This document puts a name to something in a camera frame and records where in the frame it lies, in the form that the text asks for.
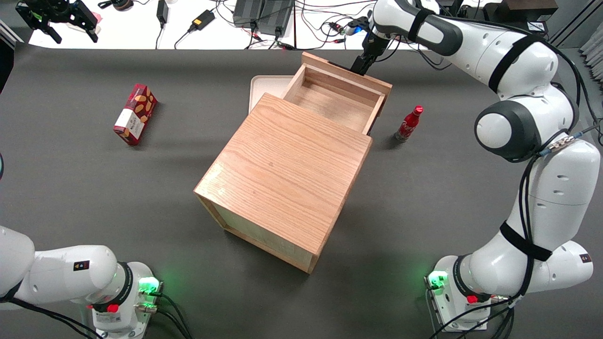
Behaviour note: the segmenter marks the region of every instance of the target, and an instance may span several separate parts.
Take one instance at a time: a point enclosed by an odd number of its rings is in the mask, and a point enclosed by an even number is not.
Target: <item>red button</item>
[[[111,304],[111,305],[107,306],[107,312],[109,312],[109,313],[115,313],[118,310],[119,310],[119,305]]]

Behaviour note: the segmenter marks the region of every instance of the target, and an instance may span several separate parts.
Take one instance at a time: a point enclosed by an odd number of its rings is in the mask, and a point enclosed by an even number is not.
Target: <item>white desk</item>
[[[488,2],[500,2],[501,0],[482,0],[480,6]],[[155,39],[159,34],[159,21],[156,18],[157,0],[149,0],[149,3],[142,5],[138,2],[127,11],[117,11],[113,6],[105,9],[100,9],[96,4],[100,0],[87,0],[88,8],[96,13],[99,13],[103,18],[98,24],[101,31],[98,33],[98,42],[93,43],[86,33],[82,33],[67,27],[65,24],[51,24],[55,30],[61,35],[63,41],[61,44],[56,44],[49,36],[36,30],[30,39],[30,44],[47,48],[87,48],[87,49],[154,49]],[[332,13],[320,13],[312,11],[312,9],[332,11],[342,14],[348,14],[351,17],[360,17],[367,15],[369,9],[373,7],[374,2],[364,2],[360,4],[351,4],[334,8],[316,8],[310,5],[338,5],[352,2],[352,0],[306,0],[306,10],[304,16],[314,27],[319,28],[326,19],[331,17]],[[465,4],[476,6],[478,0],[465,0]],[[236,0],[226,0],[224,3],[229,8],[233,9]],[[175,4],[168,4],[169,15],[168,23],[165,25],[165,30],[159,39],[159,49],[173,49],[174,43],[186,32],[191,25],[191,21],[195,19],[201,12],[211,10],[216,6],[216,3],[211,0],[178,0]],[[250,40],[248,33],[241,28],[236,28],[234,25],[225,21],[232,21],[232,13],[220,5],[219,12],[214,11],[216,19],[212,21],[206,28],[201,31],[194,31],[185,37],[179,44],[178,49],[244,49]],[[296,9],[297,22],[297,47],[298,48],[315,48],[321,46],[322,40],[317,40],[312,34],[313,29],[308,28],[302,21],[301,10]],[[335,21],[343,18],[342,16],[334,17],[329,21]],[[339,23],[345,25],[348,20],[342,20]],[[314,31],[319,39],[325,38],[320,31]],[[250,49],[267,49],[272,44],[274,36],[259,33],[262,39],[267,40],[265,43],[257,43],[251,46]],[[346,45],[343,43],[326,43],[321,49],[362,49],[362,40],[364,33],[358,33],[354,36],[347,37]],[[290,45],[294,44],[293,35],[293,17],[290,18],[288,27],[284,35],[279,39]],[[393,49],[396,44],[392,44],[390,49]],[[399,49],[410,49],[409,46],[401,43]]]

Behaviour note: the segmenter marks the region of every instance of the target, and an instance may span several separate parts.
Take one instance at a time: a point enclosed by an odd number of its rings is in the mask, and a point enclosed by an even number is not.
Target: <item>coca-cola bottle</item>
[[[406,142],[410,138],[412,131],[418,125],[418,118],[423,113],[423,107],[417,106],[409,115],[404,118],[400,129],[394,134],[394,137],[400,142]]]

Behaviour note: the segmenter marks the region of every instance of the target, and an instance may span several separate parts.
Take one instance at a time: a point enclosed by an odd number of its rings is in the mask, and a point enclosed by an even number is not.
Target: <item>wooden drawer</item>
[[[194,192],[225,230],[311,273],[391,85],[303,58],[284,98],[262,96]]]
[[[368,135],[391,85],[354,74],[309,53],[304,53],[301,61],[283,99]]]

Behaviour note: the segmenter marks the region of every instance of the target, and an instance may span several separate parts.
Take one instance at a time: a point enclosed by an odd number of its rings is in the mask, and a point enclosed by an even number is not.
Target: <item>white tray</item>
[[[282,98],[283,92],[289,86],[291,79],[293,79],[293,75],[258,75],[253,77],[249,93],[249,113],[264,93]]]

